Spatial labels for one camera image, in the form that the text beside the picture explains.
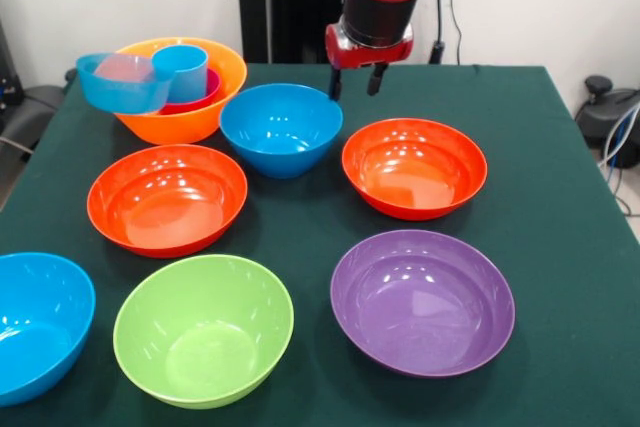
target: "orange bowl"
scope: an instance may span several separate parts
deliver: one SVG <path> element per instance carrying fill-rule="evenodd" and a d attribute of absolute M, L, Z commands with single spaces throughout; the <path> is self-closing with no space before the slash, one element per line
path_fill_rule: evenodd
<path fill-rule="evenodd" d="M 424 119 L 389 119 L 353 134 L 342 166 L 358 193 L 403 220 L 441 217 L 471 199 L 487 179 L 482 150 L 466 135 Z"/>
<path fill-rule="evenodd" d="M 191 112 L 116 115 L 134 134 L 151 144 L 191 144 L 209 137 L 218 129 L 223 107 L 240 91 L 247 79 L 244 59 L 229 47 L 211 40 L 167 37 L 133 44 L 120 49 L 118 53 L 152 57 L 157 50 L 176 44 L 195 45 L 207 52 L 208 68 L 220 76 L 220 90 L 211 104 Z"/>
<path fill-rule="evenodd" d="M 109 166 L 87 199 L 93 226 L 140 255 L 170 258 L 212 244 L 247 198 L 240 166 L 199 145 L 140 150 Z"/>

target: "cup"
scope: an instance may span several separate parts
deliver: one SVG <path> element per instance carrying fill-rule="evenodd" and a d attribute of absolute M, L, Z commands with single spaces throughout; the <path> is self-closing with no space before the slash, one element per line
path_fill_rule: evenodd
<path fill-rule="evenodd" d="M 207 53 L 188 44 L 171 45 L 152 57 L 156 70 L 174 73 L 169 89 L 170 103 L 193 102 L 207 93 Z"/>

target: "green tablecloth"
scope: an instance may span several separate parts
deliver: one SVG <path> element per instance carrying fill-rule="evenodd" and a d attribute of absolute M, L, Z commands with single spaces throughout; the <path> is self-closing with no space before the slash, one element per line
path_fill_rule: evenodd
<path fill-rule="evenodd" d="M 249 70 L 248 85 L 324 89 L 328 81 L 324 66 Z M 168 261 L 121 250 L 91 227 L 91 183 L 146 144 L 87 106 L 75 85 L 0 214 L 0 253 L 49 251 L 78 262 L 95 283 L 95 321 L 68 376 L 43 397 L 0 410 L 0 425 L 640 425 L 640 249 L 545 70 L 396 66 L 374 98 L 365 94 L 366 76 L 345 73 L 344 128 L 328 157 L 292 181 L 247 168 L 248 201 L 208 249 L 272 269 L 296 312 L 293 339 L 270 378 L 210 411 L 156 401 L 116 364 L 118 308 Z M 407 223 L 360 200 L 342 173 L 341 146 L 366 123 L 401 116 L 446 122 L 479 143 L 489 178 L 471 204 L 440 220 Z M 203 144 L 230 151 L 219 133 Z M 517 324 L 486 367 L 447 380 L 402 377 L 357 351 L 334 321 L 328 287 L 341 255 L 365 237 L 406 227 L 469 242 L 507 277 Z"/>

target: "pink bowl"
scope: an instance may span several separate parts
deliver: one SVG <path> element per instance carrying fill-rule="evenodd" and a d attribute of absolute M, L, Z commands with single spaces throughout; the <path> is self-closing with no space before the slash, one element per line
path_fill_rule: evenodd
<path fill-rule="evenodd" d="M 185 102 L 183 104 L 171 104 L 167 103 L 160 110 L 161 115 L 171 114 L 184 114 L 185 112 L 191 112 L 193 110 L 202 109 L 208 107 L 217 100 L 218 92 L 220 92 L 220 76 L 213 69 L 207 70 L 207 95 L 202 99 L 194 100 L 193 102 Z"/>

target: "plastic bowl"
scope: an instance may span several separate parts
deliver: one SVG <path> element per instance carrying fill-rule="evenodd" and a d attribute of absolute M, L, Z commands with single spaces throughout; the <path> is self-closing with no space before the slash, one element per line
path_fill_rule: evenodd
<path fill-rule="evenodd" d="M 327 152 L 342 127 L 342 110 L 303 85 L 245 90 L 224 108 L 220 130 L 235 151 L 268 177 L 297 177 Z"/>
<path fill-rule="evenodd" d="M 487 161 L 466 135 L 424 119 L 389 119 L 353 134 L 342 166 L 358 193 L 380 212 L 428 220 L 457 209 L 487 179 Z"/>
<path fill-rule="evenodd" d="M 219 125 L 220 111 L 238 93 L 247 78 L 247 65 L 242 56 L 211 40 L 188 37 L 168 37 L 148 40 L 121 49 L 120 53 L 152 57 L 163 47 L 191 44 L 204 49 L 209 55 L 208 68 L 220 75 L 219 99 L 206 107 L 171 116 L 147 114 L 142 116 L 117 115 L 135 135 L 151 144 L 190 144 L 212 135 Z"/>
<path fill-rule="evenodd" d="M 198 110 L 203 107 L 208 107 L 216 100 L 219 99 L 220 92 L 220 76 L 218 73 L 209 69 L 207 72 L 207 95 L 200 100 L 194 102 L 185 102 L 183 104 L 167 104 L 160 110 L 162 115 L 183 114 L 185 112 L 191 112 L 192 110 Z"/>
<path fill-rule="evenodd" d="M 449 377 L 507 344 L 515 304 L 507 281 L 473 247 L 425 230 L 370 237 L 331 279 L 340 327 L 365 354 L 400 373 Z"/>
<path fill-rule="evenodd" d="M 84 347 L 96 296 L 89 276 L 57 255 L 0 256 L 0 407 L 48 391 Z"/>
<path fill-rule="evenodd" d="M 87 200 L 89 219 L 112 242 L 147 257 L 189 255 L 212 244 L 247 198 L 240 166 L 198 145 L 152 147 L 107 168 Z"/>
<path fill-rule="evenodd" d="M 251 260 L 203 255 L 144 280 L 122 305 L 116 359 L 136 386 L 187 409 L 220 407 L 264 381 L 293 332 L 280 280 Z"/>
<path fill-rule="evenodd" d="M 138 55 L 91 54 L 76 62 L 82 90 L 93 107 L 112 113 L 146 114 L 160 110 L 173 73 L 153 68 Z"/>

